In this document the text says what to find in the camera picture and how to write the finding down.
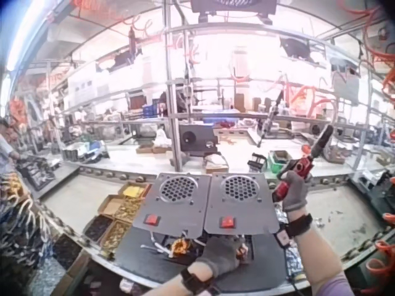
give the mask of fan grille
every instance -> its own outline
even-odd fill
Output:
[[[249,177],[232,176],[223,180],[222,190],[226,198],[242,202],[256,199],[259,185]]]
[[[174,177],[161,185],[160,194],[166,202],[184,202],[192,199],[196,188],[198,185],[193,178]]]

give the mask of power tool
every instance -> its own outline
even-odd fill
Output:
[[[276,116],[278,114],[278,105],[280,104],[282,99],[284,99],[284,90],[283,89],[280,91],[280,94],[278,95],[277,100],[276,100],[276,104],[271,109],[267,119],[265,120],[265,123],[263,124],[263,131],[260,136],[259,143],[257,145],[258,148],[260,148],[260,145],[262,144],[262,140],[264,139],[266,134],[270,132],[270,129],[272,128],[274,116]]]
[[[334,129],[332,125],[327,125],[311,148],[311,153],[299,160],[291,160],[288,162],[288,164],[277,174],[277,178],[281,179],[284,173],[289,170],[293,170],[300,177],[306,179],[311,169],[314,167],[313,160],[321,155],[325,146],[331,139],[333,130]],[[285,181],[281,181],[273,191],[273,202],[281,202],[286,197],[288,189],[289,184]]]

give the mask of forearm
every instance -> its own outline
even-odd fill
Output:
[[[307,214],[306,208],[302,208],[288,213],[288,219],[294,221]],[[313,293],[317,292],[327,280],[343,272],[339,256],[313,226],[304,234],[297,236],[295,241]]]
[[[193,263],[189,268],[188,271],[191,274],[195,274],[198,279],[205,282],[208,281],[212,277],[211,269],[205,264],[201,262]],[[149,291],[145,294],[145,296],[161,296],[161,295],[174,295],[174,296],[187,296],[191,295],[191,292],[188,291],[184,285],[181,283],[182,278],[180,275],[174,277],[173,279],[169,280],[165,284],[161,285],[160,287]]]

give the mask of purple sleeve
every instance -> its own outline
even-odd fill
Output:
[[[339,274],[326,282],[318,291],[317,296],[354,296],[345,275]]]

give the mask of green box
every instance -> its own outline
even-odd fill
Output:
[[[270,151],[267,163],[273,174],[277,174],[292,159],[290,154],[285,150]]]

